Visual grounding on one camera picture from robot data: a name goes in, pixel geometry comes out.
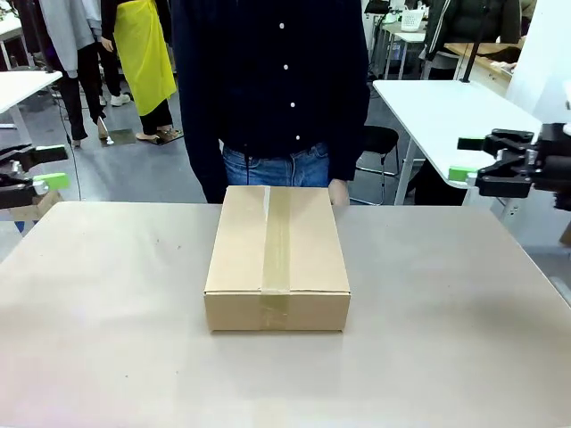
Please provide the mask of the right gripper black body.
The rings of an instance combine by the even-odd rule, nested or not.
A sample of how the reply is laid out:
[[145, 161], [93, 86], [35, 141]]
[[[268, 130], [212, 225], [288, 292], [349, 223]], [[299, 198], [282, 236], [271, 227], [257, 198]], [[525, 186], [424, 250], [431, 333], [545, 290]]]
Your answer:
[[536, 142], [534, 185], [538, 190], [570, 190], [570, 135], [564, 124], [543, 124]]

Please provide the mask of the person's left hand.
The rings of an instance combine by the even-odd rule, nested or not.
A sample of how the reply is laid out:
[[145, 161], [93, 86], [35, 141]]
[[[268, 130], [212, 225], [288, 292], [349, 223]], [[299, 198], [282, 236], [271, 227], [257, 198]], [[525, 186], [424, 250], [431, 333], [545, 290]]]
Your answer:
[[348, 182], [332, 179], [328, 186], [328, 193], [333, 206], [348, 206], [350, 204]]

